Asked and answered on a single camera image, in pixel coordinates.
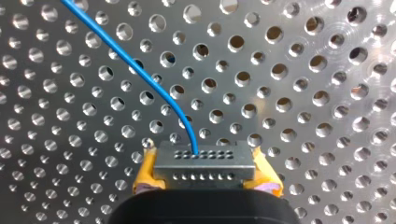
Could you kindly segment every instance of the blue insulated wire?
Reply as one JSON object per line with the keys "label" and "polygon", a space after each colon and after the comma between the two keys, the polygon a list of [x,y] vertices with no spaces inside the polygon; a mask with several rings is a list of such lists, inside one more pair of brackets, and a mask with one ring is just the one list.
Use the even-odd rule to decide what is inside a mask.
{"label": "blue insulated wire", "polygon": [[128,65],[130,65],[136,73],[141,76],[152,89],[154,89],[161,97],[168,103],[180,117],[181,122],[186,128],[187,134],[191,141],[192,153],[198,154],[198,144],[195,138],[194,130],[186,118],[183,110],[175,102],[174,99],[166,92],[151,76],[141,68],[131,56],[119,45],[114,39],[110,37],[93,19],[91,19],[84,11],[76,6],[72,0],[61,0],[61,2],[82,22],[84,22],[91,30],[93,30],[111,49],[113,49]]}

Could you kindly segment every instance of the metal surface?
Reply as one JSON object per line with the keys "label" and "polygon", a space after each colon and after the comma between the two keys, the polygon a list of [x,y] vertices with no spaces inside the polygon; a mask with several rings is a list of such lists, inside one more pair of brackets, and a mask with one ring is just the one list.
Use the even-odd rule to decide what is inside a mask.
{"label": "metal surface", "polygon": [[[77,1],[201,145],[261,145],[303,223],[395,222],[393,1]],[[188,137],[58,1],[0,5],[1,223],[102,223],[130,195],[146,138]]]}
{"label": "metal surface", "polygon": [[161,143],[154,165],[154,178],[168,189],[241,189],[253,179],[255,165],[247,142],[236,146],[200,146],[199,155],[190,147]]}

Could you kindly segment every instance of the black plastic object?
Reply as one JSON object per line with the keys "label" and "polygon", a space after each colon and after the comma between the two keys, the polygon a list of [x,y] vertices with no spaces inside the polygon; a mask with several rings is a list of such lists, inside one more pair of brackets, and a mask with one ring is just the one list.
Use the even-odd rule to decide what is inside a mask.
{"label": "black plastic object", "polygon": [[108,224],[300,224],[289,204],[246,189],[154,190],[122,203]]}

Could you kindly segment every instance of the silver metal background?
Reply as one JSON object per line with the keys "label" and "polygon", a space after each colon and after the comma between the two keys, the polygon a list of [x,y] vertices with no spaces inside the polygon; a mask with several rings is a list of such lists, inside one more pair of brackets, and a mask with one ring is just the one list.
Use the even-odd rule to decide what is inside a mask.
{"label": "silver metal background", "polygon": [[[235,12],[225,14],[219,1],[176,0],[173,5],[166,4],[167,7],[161,0],[145,0],[138,1],[142,10],[133,13],[134,16],[128,12],[131,1],[78,2],[88,7],[92,17],[99,11],[106,13],[108,23],[103,27],[117,39],[119,24],[126,22],[133,28],[130,40],[118,41],[149,73],[162,77],[164,88],[170,90],[175,84],[184,88],[177,101],[192,118],[200,144],[216,144],[220,138],[260,144],[276,171],[284,177],[285,199],[303,223],[395,223],[396,45],[392,43],[396,16],[392,1],[296,0],[291,5],[290,1],[280,0],[240,0]],[[183,18],[183,11],[190,4],[202,11],[196,23]],[[134,175],[130,168],[138,169],[141,155],[137,153],[142,153],[142,139],[151,138],[158,144],[171,137],[188,144],[188,137],[175,113],[163,115],[164,101],[158,95],[154,94],[151,105],[142,105],[140,93],[153,91],[125,63],[112,60],[105,44],[90,48],[85,40],[89,30],[59,1],[2,0],[0,5],[0,222],[103,223],[111,210],[131,194]],[[57,17],[54,13],[42,16],[44,5],[55,8]],[[348,22],[347,14],[353,7],[364,8],[367,12],[364,20]],[[260,21],[251,28],[244,23],[249,12],[260,16]],[[149,28],[149,18],[154,14],[166,19],[166,27],[160,33]],[[311,35],[304,26],[314,16],[322,19],[323,27]],[[76,23],[76,32],[65,29],[67,21]],[[208,34],[211,22],[221,25],[219,35]],[[385,35],[373,35],[372,30],[378,24],[387,28]],[[276,43],[265,38],[273,26],[283,32]],[[48,36],[37,38],[39,29],[48,32]],[[186,36],[181,45],[173,41],[176,31]],[[329,45],[335,34],[345,39],[337,49]],[[238,52],[228,48],[233,35],[241,35],[245,40]],[[143,39],[151,41],[151,52],[140,49]],[[66,49],[71,47],[70,55],[58,52],[67,54],[57,50],[60,40],[69,43]],[[209,55],[198,61],[193,49],[200,43],[207,45]],[[304,52],[298,57],[289,54],[294,43],[304,45]],[[368,53],[359,65],[348,59],[354,48],[364,48]],[[165,51],[175,55],[173,67],[165,68],[160,63]],[[250,60],[255,51],[265,54],[259,65]],[[81,66],[80,55],[91,58],[89,66],[86,63],[87,66]],[[316,55],[327,61],[319,72],[313,72],[309,66]],[[224,72],[216,69],[218,60],[228,63]],[[54,63],[62,69],[57,70],[52,66]],[[271,75],[277,63],[285,64],[288,71],[280,80]],[[387,67],[383,75],[373,73],[379,63]],[[98,76],[103,65],[111,67],[114,73],[109,81]],[[194,70],[190,79],[182,76],[187,66]],[[35,76],[26,69],[35,72]],[[235,83],[236,74],[241,71],[250,74],[250,81],[244,87]],[[346,80],[336,85],[339,79],[332,76],[338,71],[346,73]],[[71,84],[73,73],[83,75],[82,87]],[[217,82],[211,93],[202,90],[202,82],[208,77]],[[307,87],[295,91],[293,85],[302,77]],[[123,80],[132,83],[131,91],[122,90]],[[51,82],[56,84],[56,89],[53,84],[49,86]],[[357,88],[360,84],[365,85],[365,90]],[[262,86],[271,90],[263,99],[257,95]],[[103,89],[100,98],[92,95],[93,87]],[[328,102],[322,99],[314,104],[313,97],[318,91],[326,91]],[[75,95],[73,103],[64,99],[67,92]],[[230,105],[223,102],[226,93],[234,95]],[[120,97],[125,103],[121,111],[111,106],[113,97]],[[284,97],[290,99],[291,108],[281,113],[276,103]],[[194,99],[203,103],[199,110],[191,107]],[[83,112],[86,103],[95,105],[94,116]],[[256,113],[244,116],[242,108],[246,104],[255,105]],[[341,119],[337,118],[339,113],[334,114],[339,105],[348,108]],[[213,123],[209,119],[214,109],[222,111],[222,122]],[[135,110],[140,112],[141,120],[133,119]],[[298,119],[302,112],[310,114],[305,114],[309,121],[299,122],[304,121]],[[104,124],[105,116],[113,117],[112,126]],[[263,125],[268,118],[275,122],[270,129]],[[77,126],[80,120],[86,122],[85,130],[81,129],[84,131]],[[151,131],[149,124],[153,120],[163,124],[162,132]],[[235,123],[239,124],[237,132]],[[122,134],[124,125],[131,125],[134,132],[130,128],[129,134]],[[287,130],[289,134],[282,136],[286,129],[292,131]],[[248,138],[253,133],[255,138]]]}

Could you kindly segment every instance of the circular hole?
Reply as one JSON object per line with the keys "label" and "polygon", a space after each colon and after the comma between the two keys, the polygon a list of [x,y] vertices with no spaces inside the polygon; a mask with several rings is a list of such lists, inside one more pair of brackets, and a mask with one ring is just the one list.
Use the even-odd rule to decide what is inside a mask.
{"label": "circular hole", "polygon": [[355,161],[365,161],[371,155],[371,151],[367,147],[359,147],[355,150],[353,156]]}
{"label": "circular hole", "polygon": [[235,102],[236,96],[232,93],[226,93],[223,95],[223,102],[226,105],[231,105]]}
{"label": "circular hole", "polygon": [[248,136],[247,143],[251,147],[258,147],[259,145],[262,144],[262,137],[259,134],[257,134],[257,133],[253,133],[253,134]]}
{"label": "circular hole", "polygon": [[171,87],[170,95],[175,100],[179,100],[184,94],[184,88],[180,85],[175,85]]}
{"label": "circular hole", "polygon": [[257,89],[257,96],[262,99],[270,96],[270,94],[271,94],[271,89],[268,87],[260,87],[259,89]]}
{"label": "circular hole", "polygon": [[120,97],[113,97],[110,101],[111,108],[116,111],[121,111],[125,108],[125,102]]}
{"label": "circular hole", "polygon": [[327,137],[332,133],[332,126],[328,123],[321,123],[316,129],[316,133],[318,137]]}
{"label": "circular hole", "polygon": [[3,66],[9,70],[14,70],[15,68],[17,68],[18,65],[17,60],[10,55],[3,56],[2,61],[3,61]]}
{"label": "circular hole", "polygon": [[131,16],[140,16],[142,13],[142,7],[136,1],[133,1],[128,5],[128,12]]}
{"label": "circular hole", "polygon": [[203,139],[206,139],[208,136],[210,136],[211,132],[208,129],[201,129],[199,131],[199,136]]}
{"label": "circular hole", "polygon": [[335,157],[330,152],[325,152],[319,156],[319,163],[322,166],[331,165],[335,161]]}
{"label": "circular hole", "polygon": [[297,16],[299,12],[300,12],[300,6],[298,5],[298,3],[288,3],[285,6],[285,9],[283,9],[283,14],[287,18],[293,18]]}
{"label": "circular hole", "polygon": [[121,134],[124,136],[124,138],[132,138],[136,134],[136,131],[131,125],[124,125],[121,128]]}
{"label": "circular hole", "polygon": [[35,32],[35,37],[40,41],[48,41],[50,39],[50,34],[42,29],[38,29]]}
{"label": "circular hole", "polygon": [[209,120],[218,124],[224,120],[224,115],[220,110],[212,110],[209,114]]}
{"label": "circular hole", "polygon": [[250,82],[250,74],[248,72],[239,72],[235,76],[235,83],[239,87],[246,87]]}
{"label": "circular hole", "polygon": [[376,100],[376,101],[373,103],[373,110],[374,110],[375,112],[381,112],[382,110],[384,110],[385,108],[387,108],[387,106],[388,106],[388,101],[387,101],[387,100],[379,99],[379,100]]}
{"label": "circular hole", "polygon": [[73,73],[70,75],[70,83],[77,88],[81,88],[85,84],[85,79],[82,74]]}
{"label": "circular hole", "polygon": [[308,202],[309,202],[310,204],[318,204],[318,203],[320,203],[320,198],[319,198],[318,195],[311,195],[311,196],[309,196],[309,198],[308,198]]}
{"label": "circular hole", "polygon": [[260,16],[256,12],[249,12],[244,19],[244,23],[247,27],[252,28],[260,22]]}
{"label": "circular hole", "polygon": [[288,74],[288,68],[283,63],[277,63],[271,70],[271,77],[280,80]]}
{"label": "circular hole", "polygon": [[219,35],[221,33],[221,25],[217,22],[209,23],[209,25],[207,26],[207,33],[210,36]]}
{"label": "circular hole", "polygon": [[324,21],[319,17],[311,17],[305,24],[305,30],[309,35],[317,35],[324,27]]}
{"label": "circular hole", "polygon": [[166,28],[166,20],[162,15],[153,15],[148,20],[148,27],[152,32],[160,33]]}
{"label": "circular hole", "polygon": [[383,222],[385,220],[387,220],[388,215],[386,213],[378,213],[375,215],[374,221],[375,222]]}
{"label": "circular hole", "polygon": [[154,74],[154,75],[152,75],[152,77],[151,77],[155,82],[157,82],[158,84],[163,84],[163,78],[160,76],[160,75],[158,75],[158,74]]}
{"label": "circular hole", "polygon": [[261,64],[261,63],[264,62],[264,58],[265,58],[264,53],[259,52],[259,51],[256,51],[256,52],[254,52],[254,53],[251,55],[250,61],[251,61],[253,64],[255,64],[255,65],[259,65],[259,64]]}
{"label": "circular hole", "polygon": [[323,181],[323,183],[321,184],[321,187],[323,189],[323,191],[333,191],[337,188],[337,183],[331,179],[325,180]]}
{"label": "circular hole", "polygon": [[338,49],[344,44],[344,41],[345,39],[343,35],[340,34],[333,35],[329,40],[329,46],[332,49]]}
{"label": "circular hole", "polygon": [[59,108],[56,110],[56,117],[61,121],[67,121],[70,119],[71,115],[66,109]]}
{"label": "circular hole", "polygon": [[352,168],[348,165],[343,165],[338,169],[338,174],[341,176],[349,175],[352,172]]}
{"label": "circular hole", "polygon": [[220,138],[216,142],[216,146],[221,146],[221,147],[229,146],[230,144],[231,144],[230,140],[228,140],[226,138]]}
{"label": "circular hole", "polygon": [[387,131],[379,131],[373,134],[372,143],[374,145],[382,145],[385,141],[387,141],[389,135]]}
{"label": "circular hole", "polygon": [[205,93],[212,93],[217,87],[217,83],[212,78],[207,78],[202,82],[202,90]]}
{"label": "circular hole", "polygon": [[291,184],[289,191],[292,195],[300,195],[304,192],[304,186],[301,184]]}
{"label": "circular hole", "polygon": [[257,109],[255,105],[248,104],[242,107],[242,116],[246,119],[251,119],[257,114]]}
{"label": "circular hole", "polygon": [[92,95],[95,98],[100,98],[100,97],[103,96],[103,94],[104,94],[104,91],[102,90],[102,88],[100,88],[100,87],[93,87],[92,88]]}
{"label": "circular hole", "polygon": [[72,53],[72,46],[65,40],[56,43],[56,50],[60,55],[68,56]]}
{"label": "circular hole", "polygon": [[341,85],[347,80],[347,74],[345,72],[336,72],[332,75],[332,84]]}
{"label": "circular hole", "polygon": [[19,86],[18,87],[18,95],[22,99],[30,99],[32,97],[32,91],[26,86]]}
{"label": "circular hole", "polygon": [[44,5],[41,8],[41,16],[44,20],[53,22],[58,19],[58,11],[54,7]]}
{"label": "circular hole", "polygon": [[64,24],[64,29],[69,34],[75,34],[78,31],[78,25],[73,21],[66,21]]}
{"label": "circular hole", "polygon": [[324,214],[329,217],[335,216],[338,211],[339,209],[335,204],[329,204],[324,207]]}
{"label": "circular hole", "polygon": [[143,161],[143,156],[139,152],[133,152],[131,158],[134,163],[140,163]]}
{"label": "circular hole", "polygon": [[130,40],[134,34],[134,31],[132,30],[132,27],[127,24],[127,23],[121,23],[120,25],[117,26],[117,36],[119,37],[119,40]]}
{"label": "circular hole", "polygon": [[58,86],[52,79],[45,79],[43,82],[44,91],[48,93],[55,93],[58,90]]}
{"label": "circular hole", "polygon": [[194,70],[191,67],[183,68],[182,75],[186,79],[190,79],[194,76]]}
{"label": "circular hole", "polygon": [[98,49],[102,45],[102,40],[94,32],[90,31],[85,35],[85,43],[91,49]]}
{"label": "circular hole", "polygon": [[337,143],[338,147],[344,148],[344,147],[349,146],[350,139],[347,138],[347,137],[340,137],[340,138],[337,139],[336,143]]}
{"label": "circular hole", "polygon": [[62,65],[59,63],[51,63],[50,70],[55,74],[61,74],[62,72]]}
{"label": "circular hole", "polygon": [[94,116],[97,112],[96,106],[91,103],[85,103],[82,106],[82,111],[86,116]]}
{"label": "circular hole", "polygon": [[91,58],[90,56],[82,54],[79,56],[78,62],[81,64],[81,66],[89,67],[91,65]]}
{"label": "circular hole", "polygon": [[29,49],[29,59],[34,63],[42,63],[44,61],[44,53],[40,49]]}
{"label": "circular hole", "polygon": [[76,95],[74,95],[73,93],[67,92],[64,94],[64,100],[68,104],[73,104],[76,101]]}
{"label": "circular hole", "polygon": [[358,189],[364,189],[371,184],[371,179],[367,175],[360,175],[355,180],[355,185]]}
{"label": "circular hole", "polygon": [[298,57],[303,52],[304,52],[304,45],[301,43],[295,43],[291,45],[289,49],[289,55],[291,55],[292,57]]}
{"label": "circular hole", "polygon": [[220,0],[220,9],[224,14],[231,14],[238,8],[237,0]]}
{"label": "circular hole", "polygon": [[348,11],[346,15],[347,21],[349,21],[351,25],[355,25],[355,26],[362,23],[366,19],[366,17],[367,17],[366,9],[362,7],[353,7]]}
{"label": "circular hole", "polygon": [[301,165],[301,162],[296,157],[289,157],[285,160],[285,166],[289,170],[296,170],[300,167],[300,165]]}
{"label": "circular hole", "polygon": [[349,108],[345,105],[337,106],[332,112],[332,114],[338,119],[344,118],[348,113],[349,113]]}
{"label": "circular hole", "polygon": [[196,5],[189,5],[184,8],[183,18],[187,23],[196,23],[202,17],[201,9]]}
{"label": "circular hole", "polygon": [[32,122],[35,126],[43,126],[45,123],[45,119],[40,114],[33,114],[32,115]]}
{"label": "circular hole", "polygon": [[372,77],[382,77],[384,76],[388,71],[388,66],[384,63],[378,63],[373,67],[372,71]]}
{"label": "circular hole", "polygon": [[365,117],[358,117],[353,120],[352,128],[355,132],[361,133],[364,130],[368,129],[370,125],[370,120]]}
{"label": "circular hole", "polygon": [[303,153],[310,153],[315,149],[315,144],[311,142],[305,142],[301,145],[301,151]]}
{"label": "circular hole", "polygon": [[267,30],[267,34],[265,36],[265,39],[268,41],[270,44],[275,44],[279,42],[283,37],[283,31],[277,27],[273,26]]}
{"label": "circular hole", "polygon": [[312,103],[316,106],[324,106],[330,101],[329,93],[326,91],[317,91],[312,98]]}
{"label": "circular hole", "polygon": [[270,157],[277,157],[280,154],[280,149],[278,147],[270,147],[267,154]]}
{"label": "circular hole", "polygon": [[26,30],[29,27],[29,20],[26,16],[18,13],[13,16],[12,24],[17,29]]}
{"label": "circular hole", "polygon": [[230,125],[230,132],[233,134],[238,134],[240,131],[242,131],[242,125],[238,123],[233,123]]}
{"label": "circular hole", "polygon": [[280,134],[280,139],[284,142],[291,142],[297,137],[297,132],[293,129],[285,129]]}
{"label": "circular hole", "polygon": [[166,51],[161,54],[160,62],[163,67],[172,67],[176,63],[176,57],[172,52]]}
{"label": "circular hole", "polygon": [[108,16],[103,11],[98,11],[95,16],[95,20],[100,25],[106,25],[108,23]]}
{"label": "circular hole", "polygon": [[294,82],[293,88],[295,91],[304,91],[308,87],[308,80],[306,78],[297,79]]}
{"label": "circular hole", "polygon": [[132,90],[132,83],[128,80],[123,80],[121,82],[121,89],[123,91],[131,91]]}
{"label": "circular hole", "polygon": [[262,127],[264,129],[272,129],[276,125],[276,121],[274,119],[264,119],[262,121]]}
{"label": "circular hole", "polygon": [[216,70],[218,70],[218,72],[224,72],[227,68],[228,63],[226,61],[221,60],[216,62]]}
{"label": "circular hole", "polygon": [[231,52],[236,53],[242,49],[244,44],[245,44],[245,40],[244,38],[242,38],[242,36],[234,35],[228,41],[228,49],[230,49]]}
{"label": "circular hole", "polygon": [[154,95],[149,91],[142,91],[142,93],[140,93],[140,102],[143,105],[151,105],[154,103]]}
{"label": "circular hole", "polygon": [[327,60],[321,56],[317,55],[311,59],[311,62],[309,63],[309,68],[311,71],[314,73],[318,73],[322,71],[327,65]]}
{"label": "circular hole", "polygon": [[103,81],[110,81],[111,79],[113,79],[113,77],[114,73],[110,67],[101,66],[99,68],[99,78],[101,78]]}
{"label": "circular hole", "polygon": [[[192,118],[190,116],[186,116],[186,119],[189,121],[190,124],[192,124]],[[181,119],[178,120],[178,125],[182,128],[185,129],[183,122],[181,122]]]}
{"label": "circular hole", "polygon": [[105,116],[105,117],[103,118],[103,123],[104,123],[106,126],[113,126],[113,124],[114,124],[114,118],[111,117],[111,116],[109,116],[109,115],[107,115],[107,116]]}
{"label": "circular hole", "polygon": [[94,133],[94,137],[95,137],[96,142],[98,142],[98,143],[104,143],[108,140],[107,133],[105,131],[101,131],[101,130],[96,131]]}
{"label": "circular hole", "polygon": [[385,24],[378,24],[372,30],[372,35],[375,39],[380,39],[384,37],[388,32],[387,25]]}
{"label": "circular hole", "polygon": [[140,41],[140,49],[145,53],[151,52],[152,42],[149,39],[143,39],[142,41]]}
{"label": "circular hole", "polygon": [[276,102],[276,110],[279,111],[280,113],[285,113],[291,110],[292,103],[289,98],[280,98]]}
{"label": "circular hole", "polygon": [[326,4],[327,7],[329,8],[335,8],[338,5],[340,5],[341,0],[325,0],[324,2]]}
{"label": "circular hole", "polygon": [[182,45],[186,41],[186,35],[180,31],[176,31],[173,34],[172,40],[176,45]]}
{"label": "circular hole", "polygon": [[385,161],[376,161],[374,164],[374,171],[383,172],[387,167],[388,164]]}
{"label": "circular hole", "polygon": [[349,53],[349,61],[355,65],[359,65],[367,59],[367,56],[367,49],[355,48]]}
{"label": "circular hole", "polygon": [[191,101],[191,108],[193,110],[200,110],[204,106],[204,102],[198,99],[194,99]]}
{"label": "circular hole", "polygon": [[209,48],[205,44],[199,44],[195,46],[192,55],[196,60],[201,61],[209,55]]}

